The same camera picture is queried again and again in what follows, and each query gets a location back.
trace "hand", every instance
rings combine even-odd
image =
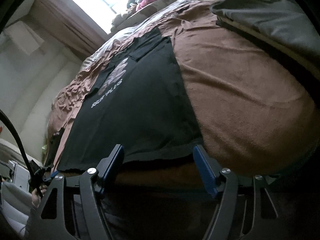
[[[40,186],[40,191],[41,191],[42,195],[44,195],[44,193],[47,191],[47,188],[48,187],[46,185]],[[40,205],[40,202],[41,202],[41,198],[40,198],[36,188],[32,192],[31,201],[32,201],[32,204],[36,208],[38,208],[38,206]]]

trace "black t-shirt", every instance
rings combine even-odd
[[[176,159],[202,136],[171,39],[135,38],[101,71],[73,123],[58,170],[87,170],[124,146],[124,163]]]

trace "wrinkled fabric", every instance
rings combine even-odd
[[[120,31],[113,39],[107,41],[95,54],[84,61],[76,78],[70,85],[61,90],[52,103],[52,112],[48,123],[48,138],[51,138],[61,127],[65,127],[54,165],[59,161],[73,120],[81,108],[84,97],[88,94],[100,71],[106,67],[111,57],[129,46],[135,37],[141,37],[155,26],[166,22],[168,15],[184,10],[192,3],[194,2],[178,0],[140,25]]]
[[[156,25],[163,36],[171,38],[208,154],[239,175],[274,173],[317,146],[319,110],[304,87],[276,60],[245,38],[217,26],[217,17],[209,10],[212,3],[190,1],[166,16],[156,14]],[[97,63],[79,75],[86,74],[94,82],[113,53],[148,28],[134,33],[121,45],[114,41],[112,51],[101,52]],[[70,93],[73,103],[65,96],[68,106],[55,108],[55,115],[61,114],[67,124],[65,138],[90,87],[89,82],[87,89],[84,84]],[[202,187],[194,163],[151,171],[123,171],[116,182]]]
[[[305,70],[301,70],[301,71],[309,72],[311,75],[310,76],[311,79],[317,79],[317,82],[320,82],[320,69],[319,69],[318,63],[311,62],[310,60],[308,60],[305,57],[305,55],[301,54],[300,52],[295,52],[292,49],[288,48],[287,46],[284,46],[284,45],[280,44],[279,42],[275,41],[274,39],[261,34],[260,32],[254,30],[253,28],[244,26],[240,23],[237,23],[237,22],[232,21],[232,20],[225,18],[225,17],[218,16],[217,25],[219,25],[223,28],[226,28],[230,31],[233,31],[235,33],[240,34],[242,37],[252,41],[254,44],[256,44],[261,49],[264,49],[269,54],[270,54],[270,51],[273,50],[273,51],[275,51],[274,54],[276,54],[276,53],[278,54],[279,52],[281,52],[281,53],[289,56],[291,59],[293,59],[296,62],[296,63],[293,62],[292,65],[296,65],[298,63],[300,66],[305,68]],[[271,48],[266,49],[265,45],[262,45],[262,47],[261,47],[258,45],[258,43],[260,43],[260,44],[266,43],[266,44],[270,45]],[[310,95],[312,95],[311,97],[315,101],[316,101],[315,96],[318,97],[317,87],[318,87],[318,85],[312,91],[308,90],[306,88],[307,91],[310,93]]]

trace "blue clamp pad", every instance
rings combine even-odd
[[[108,185],[116,179],[116,175],[123,163],[123,160],[124,148],[120,144],[117,144],[109,157],[104,158],[99,162],[97,170],[99,171],[98,186],[101,187],[99,191],[101,197],[105,194]]]
[[[218,194],[217,177],[219,177],[221,166],[215,159],[208,156],[201,145],[193,148],[193,160],[196,163],[205,190],[215,198]]]

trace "black cable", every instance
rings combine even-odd
[[[4,114],[4,112],[1,111],[1,109],[0,109],[0,121],[2,121],[3,124],[8,128],[9,132],[12,134],[13,138],[14,138],[15,141],[17,142],[17,145],[18,145],[18,148],[19,148],[20,153],[21,153],[21,155],[22,155],[22,158],[23,158],[23,160],[24,160],[24,162],[25,162],[25,164],[26,164],[26,167],[27,167],[27,169],[28,169],[28,171],[29,171],[29,173],[30,173],[30,178],[31,178],[31,180],[33,180],[34,177],[35,177],[35,174],[33,173],[33,170],[32,170],[31,165],[30,165],[30,163],[29,163],[27,154],[26,154],[26,152],[25,152],[25,150],[24,150],[24,148],[23,148],[22,141],[21,141],[21,139],[20,139],[20,137],[19,137],[19,134],[18,134],[17,130],[14,128],[12,122],[11,122],[11,121],[9,120],[9,118]],[[40,188],[39,188],[39,185],[36,186],[36,189],[37,189],[37,191],[38,191],[38,194],[39,194],[40,198],[42,198],[43,195],[42,195],[42,193],[41,193],[41,190],[40,190]]]

